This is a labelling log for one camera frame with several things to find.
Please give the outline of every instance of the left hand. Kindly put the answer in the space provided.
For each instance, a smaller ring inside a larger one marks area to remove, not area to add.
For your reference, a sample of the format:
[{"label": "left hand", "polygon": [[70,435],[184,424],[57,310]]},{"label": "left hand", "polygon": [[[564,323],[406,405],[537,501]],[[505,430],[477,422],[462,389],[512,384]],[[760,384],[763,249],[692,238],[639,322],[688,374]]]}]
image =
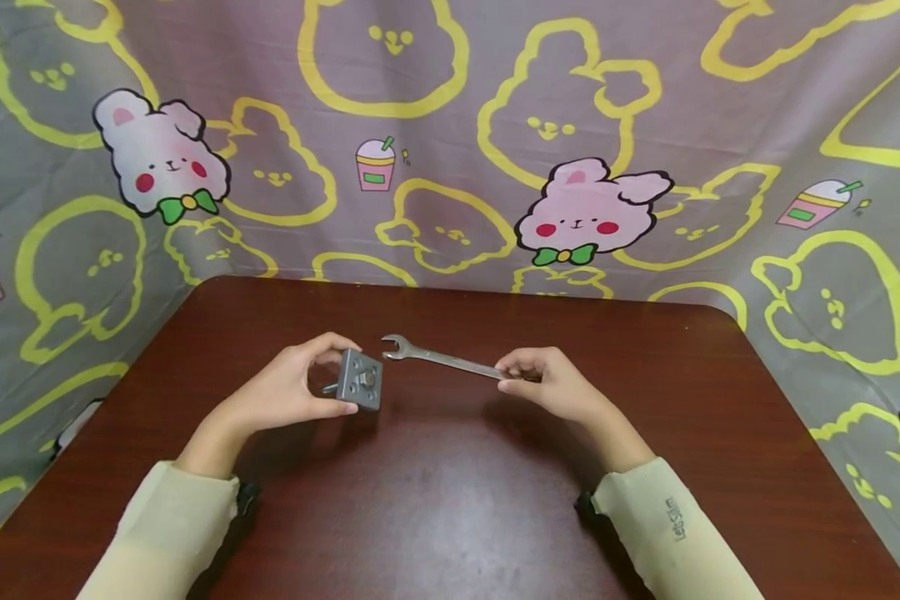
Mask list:
[{"label": "left hand", "polygon": [[225,421],[247,435],[261,429],[352,415],[357,405],[310,393],[307,375],[313,365],[340,364],[342,350],[356,343],[324,333],[299,346],[285,347],[261,372],[217,406]]}]

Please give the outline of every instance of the pink bunny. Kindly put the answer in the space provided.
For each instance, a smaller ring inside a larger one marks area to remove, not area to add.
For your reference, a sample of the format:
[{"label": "pink bunny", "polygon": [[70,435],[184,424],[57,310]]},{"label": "pink bunny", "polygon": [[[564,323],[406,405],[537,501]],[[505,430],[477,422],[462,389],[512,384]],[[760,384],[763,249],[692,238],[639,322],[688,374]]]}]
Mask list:
[{"label": "pink bunny", "polygon": [[111,153],[123,201],[141,216],[159,210],[173,225],[188,210],[220,213],[230,168],[203,141],[203,117],[183,100],[154,110],[135,91],[115,89],[97,101],[92,120]]},{"label": "pink bunny", "polygon": [[557,165],[543,197],[513,226],[520,248],[536,251],[533,264],[587,265],[598,253],[625,248],[650,232],[654,200],[673,188],[664,171],[608,179],[601,158]]}]

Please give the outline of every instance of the straw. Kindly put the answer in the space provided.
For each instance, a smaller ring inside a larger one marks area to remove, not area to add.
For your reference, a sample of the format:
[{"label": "straw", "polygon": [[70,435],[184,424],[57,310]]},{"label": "straw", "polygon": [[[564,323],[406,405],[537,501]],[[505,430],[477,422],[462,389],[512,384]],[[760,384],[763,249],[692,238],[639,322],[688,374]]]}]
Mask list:
[{"label": "straw", "polygon": [[848,183],[847,185],[842,186],[837,190],[837,194],[843,194],[843,192],[852,192],[855,189],[860,189],[864,186],[864,182],[853,182]]}]

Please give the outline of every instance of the sleeve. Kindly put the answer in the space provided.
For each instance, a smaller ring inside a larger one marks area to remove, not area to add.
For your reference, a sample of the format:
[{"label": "sleeve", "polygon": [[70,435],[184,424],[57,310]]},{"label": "sleeve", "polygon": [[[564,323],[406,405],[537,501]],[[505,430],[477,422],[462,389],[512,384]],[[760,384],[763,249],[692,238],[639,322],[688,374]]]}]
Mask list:
[{"label": "sleeve", "polygon": [[657,600],[762,600],[720,532],[662,458],[604,476],[592,503],[612,520]]},{"label": "sleeve", "polygon": [[184,599],[227,535],[238,484],[156,463],[77,600]]}]

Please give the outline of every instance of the fabric backdrop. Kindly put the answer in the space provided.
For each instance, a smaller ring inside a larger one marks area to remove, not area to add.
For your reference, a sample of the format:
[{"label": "fabric backdrop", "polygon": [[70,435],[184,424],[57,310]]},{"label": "fabric backdrop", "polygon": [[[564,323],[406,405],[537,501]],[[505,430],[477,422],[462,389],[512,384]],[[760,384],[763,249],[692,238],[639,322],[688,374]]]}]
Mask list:
[{"label": "fabric backdrop", "polygon": [[900,0],[0,0],[0,524],[223,273],[715,306],[900,564]]}]

